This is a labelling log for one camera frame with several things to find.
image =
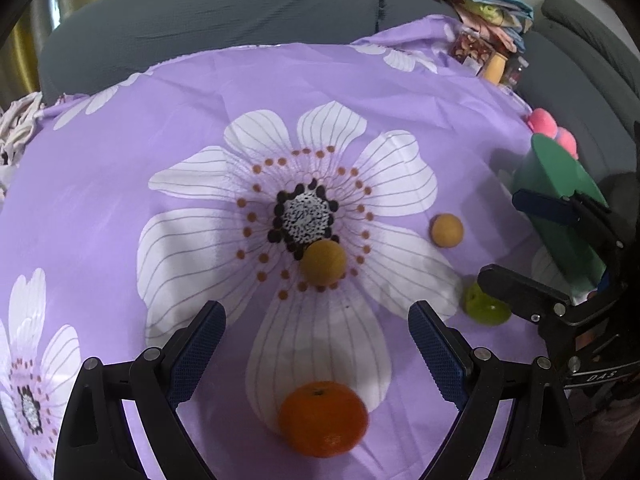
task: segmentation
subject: pink ball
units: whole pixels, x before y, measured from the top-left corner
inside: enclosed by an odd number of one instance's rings
[[[565,128],[558,128],[558,136],[556,142],[562,146],[569,155],[574,159],[578,159],[578,145],[575,142],[575,137]]]
[[[527,126],[535,134],[543,134],[553,139],[558,132],[558,125],[552,115],[544,108],[536,108],[533,110],[527,120]]]

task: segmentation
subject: metal screw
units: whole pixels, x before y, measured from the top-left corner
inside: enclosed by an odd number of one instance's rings
[[[571,359],[567,361],[566,365],[569,368],[569,370],[571,370],[571,372],[575,374],[580,369],[581,364],[582,363],[580,362],[580,358],[577,355],[574,355]]]
[[[483,347],[476,348],[474,350],[474,355],[481,361],[488,361],[491,359],[491,351]]]
[[[145,358],[145,361],[155,361],[160,357],[160,349],[156,347],[147,348],[142,357]]]
[[[543,370],[549,370],[549,368],[551,368],[551,361],[546,357],[539,357],[537,358],[536,362],[538,363],[538,366]]]
[[[562,303],[556,303],[554,305],[554,312],[556,313],[556,316],[562,317],[566,314],[566,307]]]
[[[85,362],[84,362],[84,368],[86,370],[93,370],[95,367],[97,367],[98,365],[98,359],[96,359],[95,357],[89,357]]]

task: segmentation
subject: gold curtain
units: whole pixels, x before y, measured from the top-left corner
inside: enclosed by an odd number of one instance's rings
[[[39,90],[38,54],[51,31],[95,0],[33,0],[0,48],[0,107]]]

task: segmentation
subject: green container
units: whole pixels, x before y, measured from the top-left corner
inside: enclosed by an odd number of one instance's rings
[[[580,191],[607,205],[593,179],[577,160],[553,139],[540,134],[531,137],[531,150],[513,176],[512,192],[529,189],[560,198]],[[605,265],[573,228],[529,217],[551,257],[575,292],[598,286]]]

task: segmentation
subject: green fruit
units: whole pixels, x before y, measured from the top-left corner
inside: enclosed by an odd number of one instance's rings
[[[474,321],[489,326],[498,326],[511,317],[509,305],[485,294],[478,282],[465,292],[465,312]]]

